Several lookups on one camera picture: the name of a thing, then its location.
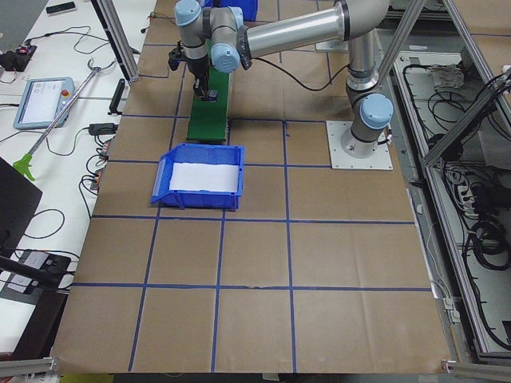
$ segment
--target power adapter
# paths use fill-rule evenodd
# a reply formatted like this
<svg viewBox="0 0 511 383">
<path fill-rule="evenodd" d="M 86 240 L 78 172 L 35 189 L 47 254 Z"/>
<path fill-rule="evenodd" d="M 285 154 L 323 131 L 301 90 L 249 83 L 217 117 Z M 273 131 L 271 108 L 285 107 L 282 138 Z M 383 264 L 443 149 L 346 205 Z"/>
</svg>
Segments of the power adapter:
<svg viewBox="0 0 511 383">
<path fill-rule="evenodd" d="M 89 134 L 91 136 L 102 136 L 105 134 L 115 134 L 119 125 L 113 122 L 105 122 L 104 124 L 90 124 Z"/>
</svg>

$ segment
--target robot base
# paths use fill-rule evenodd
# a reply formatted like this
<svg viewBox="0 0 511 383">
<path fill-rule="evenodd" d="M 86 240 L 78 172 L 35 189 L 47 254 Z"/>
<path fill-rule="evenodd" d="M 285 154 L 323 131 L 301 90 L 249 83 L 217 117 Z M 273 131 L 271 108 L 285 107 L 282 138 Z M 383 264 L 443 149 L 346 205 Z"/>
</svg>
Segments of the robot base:
<svg viewBox="0 0 511 383">
<path fill-rule="evenodd" d="M 377 145 L 374 154 L 368 158 L 355 158 L 341 147 L 343 133 L 351 127 L 352 121 L 327 121 L 328 146 L 333 169 L 344 170 L 393 170 L 389 148 Z M 380 141 L 385 140 L 382 133 Z"/>
</svg>

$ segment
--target table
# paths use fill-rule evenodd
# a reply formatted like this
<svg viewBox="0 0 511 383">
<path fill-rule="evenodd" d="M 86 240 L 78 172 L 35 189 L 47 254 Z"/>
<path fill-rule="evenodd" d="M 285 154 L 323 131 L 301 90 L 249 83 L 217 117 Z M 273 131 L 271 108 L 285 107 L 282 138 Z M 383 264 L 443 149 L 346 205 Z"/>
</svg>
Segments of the table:
<svg viewBox="0 0 511 383">
<path fill-rule="evenodd" d="M 268 0 L 259 16 L 314 5 Z M 151 31 L 141 71 L 165 73 L 176 27 Z M 311 47 L 270 59 L 313 87 L 347 63 Z M 236 212 L 149 204 L 159 157 L 185 141 L 192 78 L 133 86 L 53 348 L 63 372 L 440 370 L 450 356 L 398 152 L 392 172 L 330 166 L 325 121 L 352 118 L 345 79 L 310 94 L 261 62 L 233 74 Z"/>
<path fill-rule="evenodd" d="M 48 5 L 54 5 L 59 1 L 50 0 Z M 63 30 L 69 26 L 86 25 L 92 26 L 92 34 L 104 36 L 92 5 L 87 1 L 78 1 L 77 11 L 49 17 L 43 12 L 29 36 L 37 36 L 53 30 Z M 146 27 L 147 15 L 154 8 L 154 0 L 122 1 L 117 2 L 117 11 L 123 26 L 125 27 L 128 40 L 135 48 L 141 49 L 145 34 L 141 34 L 140 28 Z M 19 103 L 26 80 L 30 78 L 62 77 L 69 76 L 75 80 L 76 85 L 81 84 L 89 74 L 87 61 L 89 57 L 72 51 L 72 45 L 77 40 L 75 36 L 54 36 L 34 42 L 38 46 L 34 60 L 29 63 L 24 73 L 19 73 L 13 84 L 0 84 L 0 103 Z M 113 52 L 109 46 L 101 48 L 94 55 L 96 64 L 110 63 Z M 12 73 L 4 73 L 2 79 L 8 81 Z M 69 119 L 62 128 L 55 129 L 50 135 L 51 148 L 56 152 L 68 152 L 73 147 L 73 139 L 77 131 L 89 126 L 91 123 L 114 122 L 118 123 L 119 116 L 108 116 L 109 100 L 117 81 L 121 78 L 121 71 L 116 65 L 113 70 L 100 73 L 85 89 L 80 99 L 71 109 Z M 12 127 L 16 109 L 0 109 L 0 140 L 17 132 Z M 19 160 L 37 139 L 37 134 L 22 133 L 0 144 L 0 156 L 12 164 Z M 29 239 L 24 237 L 19 243 L 21 248 L 45 248 L 66 250 L 80 254 L 81 247 L 89 218 L 78 192 L 78 181 L 86 173 L 85 162 L 93 154 L 96 154 L 97 145 L 93 137 L 87 132 L 80 133 L 77 141 L 77 149 L 72 156 L 55 156 L 48 152 L 42 145 L 36 152 L 31 168 L 36 177 L 36 186 L 43 191 L 42 201 L 38 210 L 46 208 L 58 208 L 65 213 L 65 225 L 56 234 L 48 239 Z M 92 208 L 95 197 L 85 192 L 85 198 Z M 35 219 L 27 229 L 32 235 L 44 235 L 51 232 L 52 227 L 58 227 L 60 216 L 51 212 L 45 213 Z M 76 259 L 69 266 L 69 270 L 76 268 Z M 7 273 L 0 274 L 0 279 L 5 280 Z M 66 276 L 61 286 L 67 286 L 71 282 L 70 276 Z M 19 302 L 0 299 L 0 310 L 9 320 L 0 324 L 0 350 L 12 352 L 18 343 L 18 339 L 25 329 L 34 307 Z"/>
</svg>

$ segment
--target brown paper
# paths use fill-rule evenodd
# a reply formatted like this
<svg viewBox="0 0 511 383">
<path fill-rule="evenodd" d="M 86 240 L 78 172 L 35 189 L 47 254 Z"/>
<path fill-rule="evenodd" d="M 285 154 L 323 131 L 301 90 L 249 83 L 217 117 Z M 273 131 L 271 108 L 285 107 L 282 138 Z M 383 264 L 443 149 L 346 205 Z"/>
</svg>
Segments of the brown paper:
<svg viewBox="0 0 511 383">
<path fill-rule="evenodd" d="M 316 9 L 280 1 L 283 18 Z M 148 43 L 174 29 L 153 20 Z M 143 73 L 165 72 L 169 49 L 145 46 Z M 280 57 L 312 87 L 347 63 L 311 46 Z M 149 204 L 157 164 L 140 161 L 186 140 L 181 73 L 129 94 L 125 114 L 142 116 L 121 119 L 53 350 L 62 372 L 439 372 L 450 356 L 395 150 L 392 172 L 329 167 L 324 121 L 352 118 L 347 74 L 321 93 L 258 61 L 232 76 L 229 144 L 248 165 L 240 208 L 222 212 Z"/>
</svg>

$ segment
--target white paper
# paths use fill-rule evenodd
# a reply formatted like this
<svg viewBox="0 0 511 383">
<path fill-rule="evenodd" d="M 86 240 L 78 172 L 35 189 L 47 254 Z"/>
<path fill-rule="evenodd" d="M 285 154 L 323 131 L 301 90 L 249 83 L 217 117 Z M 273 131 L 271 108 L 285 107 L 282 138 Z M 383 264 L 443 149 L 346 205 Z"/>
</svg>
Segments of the white paper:
<svg viewBox="0 0 511 383">
<path fill-rule="evenodd" d="M 22 123 L 52 121 L 57 111 L 63 80 L 40 81 L 32 84 Z"/>
<path fill-rule="evenodd" d="M 235 165 L 174 164 L 169 190 L 189 192 L 237 192 L 238 172 Z"/>
</svg>

